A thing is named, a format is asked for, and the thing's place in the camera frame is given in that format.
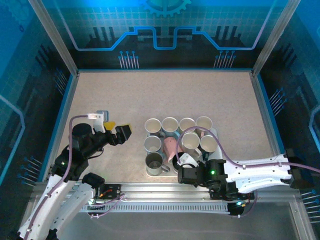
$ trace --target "purple cable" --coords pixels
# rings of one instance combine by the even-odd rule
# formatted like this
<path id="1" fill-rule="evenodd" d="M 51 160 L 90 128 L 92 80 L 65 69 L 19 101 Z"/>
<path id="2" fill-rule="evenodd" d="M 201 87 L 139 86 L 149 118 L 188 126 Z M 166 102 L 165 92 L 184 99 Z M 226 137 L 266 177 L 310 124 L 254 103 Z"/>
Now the purple cable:
<path id="1" fill-rule="evenodd" d="M 183 133 L 181 133 L 181 135 L 179 136 L 178 140 L 176 141 L 175 155 L 176 155 L 176 158 L 177 158 L 179 163 L 181 163 L 179 155 L 178 155 L 179 142 L 182 139 L 183 135 L 185 135 L 189 131 L 193 131 L 193 130 L 196 130 L 196 129 L 199 129 L 199 130 L 202 130 L 202 131 L 205 131 L 205 132 L 209 133 L 215 139 L 216 143 L 218 144 L 218 146 L 221 149 L 222 154 L 225 156 L 225 158 L 226 158 L 226 160 L 228 162 L 230 162 L 232 165 L 234 165 L 236 167 L 240 167 L 240 168 L 243 167 L 242 164 L 235 163 L 234 161 L 232 161 L 230 159 L 230 157 L 228 157 L 228 155 L 226 154 L 224 148 L 220 144 L 218 138 L 211 131 L 209 131 L 208 129 L 206 129 L 204 127 L 201 127 L 201 126 L 192 126 L 192 127 L 187 128 L 186 130 L 183 131 Z M 262 164 L 254 164 L 254 165 L 245 165 L 245 167 L 246 168 L 259 168 L 259 167 L 269 167 L 269 166 L 274 166 L 274 165 L 275 165 L 275 163 L 262 163 Z M 314 171 L 314 172 L 320 173 L 320 169 L 314 168 L 312 166 L 299 164 L 299 163 L 281 162 L 281 165 L 289 165 L 289 166 L 299 167 L 299 168 L 308 169 L 310 171 Z"/>
<path id="2" fill-rule="evenodd" d="M 88 212 L 87 212 L 87 213 L 88 213 L 88 215 L 89 215 L 91 218 L 97 218 L 97 219 L 98 219 L 98 218 L 100 218 L 100 217 L 103 217 L 104 215 L 106 215 L 106 214 L 108 214 L 109 212 L 111 212 L 111 211 L 120 203 L 120 201 L 121 201 L 124 197 L 125 197 L 124 194 L 121 195 L 120 198 L 119 198 L 119 200 L 118 200 L 108 211 L 106 211 L 106 212 L 104 212 L 104 213 L 102 213 L 102 214 L 97 214 L 96 216 L 94 216 L 93 214 L 90 215 Z M 107 204 L 115 201 L 116 199 L 117 199 L 117 197 L 114 198 L 114 199 L 112 199 L 111 201 L 106 202 L 106 203 L 101 203 L 101 204 L 96 204 L 96 205 L 91 205 L 91 206 L 101 207 L 101 206 L 103 206 L 103 205 L 107 205 Z"/>
<path id="3" fill-rule="evenodd" d="M 62 178 L 60 179 L 60 181 L 58 181 L 56 183 L 56 185 L 46 194 L 46 196 L 44 196 L 44 198 L 42 199 L 42 201 L 40 202 L 39 206 L 37 207 L 37 209 L 35 210 L 31 220 L 30 220 L 30 223 L 29 223 L 29 226 L 28 226 L 28 229 L 31 229 L 32 226 L 33 226 L 33 223 L 35 222 L 36 220 L 36 217 L 39 213 L 39 211 L 41 210 L 41 208 L 43 207 L 43 205 L 45 204 L 46 200 L 49 198 L 49 196 L 51 197 L 51 194 L 64 182 L 64 180 L 66 179 L 66 177 L 68 176 L 69 174 L 69 171 L 70 171 L 70 168 L 71 168 L 71 163 L 72 163 L 72 122 L 74 119 L 78 119 L 78 118 L 87 118 L 88 115 L 78 115 L 78 116 L 74 116 L 70 119 L 70 122 L 69 122 L 69 161 L 68 161 L 68 166 L 65 170 L 65 173 L 64 175 L 62 176 Z M 29 237 L 29 233 L 30 231 L 27 231 L 25 233 L 25 236 L 24 236 L 24 240 L 27 240 L 28 237 Z"/>

